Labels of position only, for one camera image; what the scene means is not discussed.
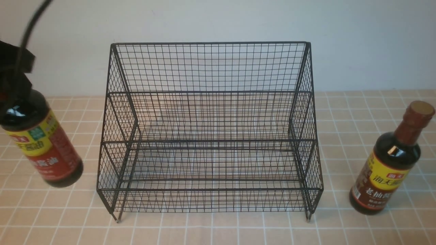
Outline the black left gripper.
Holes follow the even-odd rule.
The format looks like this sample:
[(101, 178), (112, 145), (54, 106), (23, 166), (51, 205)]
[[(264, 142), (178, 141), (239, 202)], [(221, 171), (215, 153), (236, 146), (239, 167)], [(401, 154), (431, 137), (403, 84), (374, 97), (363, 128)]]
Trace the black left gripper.
[(9, 101), (14, 102), (17, 98), (24, 98), (29, 95), (32, 89), (32, 83), (26, 74), (33, 70), (35, 55), (25, 49), (21, 56), (18, 73), (15, 74), (19, 50), (18, 46), (0, 42), (1, 104)]

